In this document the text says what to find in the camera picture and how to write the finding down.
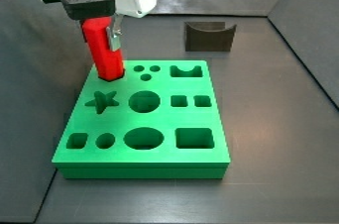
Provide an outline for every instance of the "square hole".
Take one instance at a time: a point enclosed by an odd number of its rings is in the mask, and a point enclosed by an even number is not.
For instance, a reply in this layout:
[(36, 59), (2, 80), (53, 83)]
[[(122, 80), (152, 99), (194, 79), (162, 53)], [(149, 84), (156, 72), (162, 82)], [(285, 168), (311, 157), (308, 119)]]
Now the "square hole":
[(172, 107), (186, 107), (186, 96), (184, 95), (173, 95), (170, 96), (170, 106)]
[(88, 139), (86, 133), (72, 133), (66, 144), (68, 149), (82, 149)]
[(206, 95), (197, 95), (194, 96), (194, 104), (196, 107), (204, 108), (204, 107), (210, 107), (210, 98)]
[(214, 148), (212, 130), (208, 128), (177, 128), (174, 136), (178, 149)]

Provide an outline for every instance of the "green block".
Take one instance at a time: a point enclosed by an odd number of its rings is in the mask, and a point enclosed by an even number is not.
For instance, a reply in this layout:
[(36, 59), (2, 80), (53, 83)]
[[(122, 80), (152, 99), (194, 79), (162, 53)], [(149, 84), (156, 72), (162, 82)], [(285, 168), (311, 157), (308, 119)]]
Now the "green block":
[(230, 162), (204, 61), (92, 68), (53, 157), (65, 178), (222, 178)]

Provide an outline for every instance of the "small round hole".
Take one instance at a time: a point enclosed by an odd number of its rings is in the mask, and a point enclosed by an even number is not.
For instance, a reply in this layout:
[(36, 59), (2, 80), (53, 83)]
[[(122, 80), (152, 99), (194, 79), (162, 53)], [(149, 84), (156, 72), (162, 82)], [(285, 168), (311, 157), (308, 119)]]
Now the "small round hole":
[(133, 68), (133, 71), (136, 72), (140, 72), (144, 70), (144, 66), (142, 65), (137, 65), (134, 68)]
[(156, 71), (158, 71), (160, 70), (160, 66), (157, 66), (157, 65), (153, 65), (153, 66), (150, 66), (150, 71), (152, 72), (156, 72)]
[(150, 76), (149, 74), (142, 74), (142, 75), (140, 76), (140, 79), (141, 79), (142, 81), (148, 81), (150, 78), (152, 78), (152, 76)]
[(96, 146), (100, 149), (108, 149), (114, 143), (114, 138), (109, 133), (104, 133), (97, 137)]

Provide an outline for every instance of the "arch-shaped hole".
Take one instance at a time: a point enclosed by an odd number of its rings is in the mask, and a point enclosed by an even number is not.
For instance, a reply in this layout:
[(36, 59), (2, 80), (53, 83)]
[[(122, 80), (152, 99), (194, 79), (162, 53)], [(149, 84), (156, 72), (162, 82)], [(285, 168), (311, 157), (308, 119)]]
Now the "arch-shaped hole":
[(172, 77), (202, 77), (202, 70), (200, 66), (194, 66), (190, 70), (181, 70), (176, 65), (170, 66)]

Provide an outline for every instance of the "gray table surface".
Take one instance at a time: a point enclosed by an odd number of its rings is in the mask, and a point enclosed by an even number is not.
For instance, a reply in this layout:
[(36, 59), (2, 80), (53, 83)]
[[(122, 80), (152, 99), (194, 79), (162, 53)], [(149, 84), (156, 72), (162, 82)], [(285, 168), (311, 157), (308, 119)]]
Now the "gray table surface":
[[(185, 53), (184, 22), (237, 24), (228, 54)], [(339, 222), (339, 113), (264, 18), (122, 22), (128, 59), (209, 64), (232, 164), (222, 180), (65, 180), (37, 223)]]

